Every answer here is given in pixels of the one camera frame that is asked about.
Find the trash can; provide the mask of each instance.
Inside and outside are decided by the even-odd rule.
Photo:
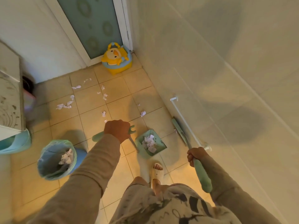
[[[25,131],[0,141],[0,155],[22,152],[31,146],[29,131]]]
[[[70,163],[60,164],[67,152],[72,153]],[[80,166],[86,155],[86,150],[75,148],[68,140],[53,140],[41,151],[37,161],[39,175],[50,181],[65,177]]]

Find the door frame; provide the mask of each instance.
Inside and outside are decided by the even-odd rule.
[[[91,59],[84,46],[82,45],[80,39],[78,38],[76,32],[74,31],[71,23],[68,18],[64,14],[61,6],[59,5],[57,0],[45,0],[50,10],[54,14],[55,18],[61,25],[62,29],[69,37],[72,44],[75,46],[77,52],[82,57],[83,61],[87,66],[91,66],[101,62],[102,56],[98,56],[96,58]],[[129,24],[129,16],[126,5],[126,0],[113,0],[114,9],[116,13],[116,18],[119,26],[119,30],[121,32],[121,39],[123,44],[127,46],[130,50],[133,50],[132,37],[130,32],[130,24]]]

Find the yellow potty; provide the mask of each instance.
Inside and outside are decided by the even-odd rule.
[[[115,75],[132,67],[132,55],[125,45],[120,46],[112,42],[102,57],[102,64],[112,75]]]

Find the frosted glass door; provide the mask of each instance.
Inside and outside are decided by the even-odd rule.
[[[57,0],[90,59],[111,42],[122,45],[113,0]]]

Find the beige long sleeve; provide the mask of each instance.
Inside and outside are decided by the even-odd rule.
[[[229,176],[210,156],[201,160],[212,181],[211,197],[219,205],[230,209],[242,224],[280,224],[280,222]]]
[[[105,134],[30,223],[94,224],[100,199],[120,158],[120,142]]]

